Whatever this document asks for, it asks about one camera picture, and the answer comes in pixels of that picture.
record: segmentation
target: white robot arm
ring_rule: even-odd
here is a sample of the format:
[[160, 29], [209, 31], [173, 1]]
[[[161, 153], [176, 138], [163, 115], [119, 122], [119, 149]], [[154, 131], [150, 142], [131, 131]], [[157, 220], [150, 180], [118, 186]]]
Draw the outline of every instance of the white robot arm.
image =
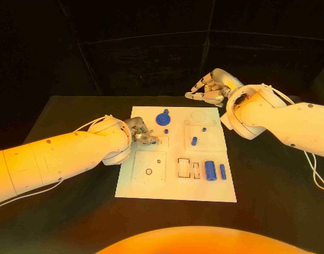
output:
[[[206, 93], [196, 93], [206, 86]], [[223, 106], [222, 122], [242, 137], [254, 139], [268, 129], [284, 144], [324, 156], [324, 106], [298, 103], [271, 86], [244, 85], [225, 70], [216, 69], [186, 97]]]
[[[79, 131], [89, 124], [89, 131]], [[0, 151], [0, 202], [63, 182], [95, 168], [102, 160], [106, 165], [121, 164], [134, 142], [158, 141], [141, 117], [122, 121], [111, 115], [89, 124], [73, 133]]]

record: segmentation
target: table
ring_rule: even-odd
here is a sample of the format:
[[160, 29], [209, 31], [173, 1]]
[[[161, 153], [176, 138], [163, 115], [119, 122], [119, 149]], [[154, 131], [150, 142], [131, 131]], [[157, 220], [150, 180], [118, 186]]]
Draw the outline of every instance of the table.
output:
[[[75, 131], [105, 114], [125, 120], [134, 106], [213, 105], [168, 96], [54, 96], [25, 142]], [[238, 203], [116, 198], [119, 166], [101, 164], [0, 207], [0, 253], [96, 253], [142, 232], [187, 225], [241, 229], [324, 253], [324, 190], [304, 152], [268, 131], [246, 140], [225, 127], [225, 135]], [[324, 157], [319, 171], [324, 177]]]

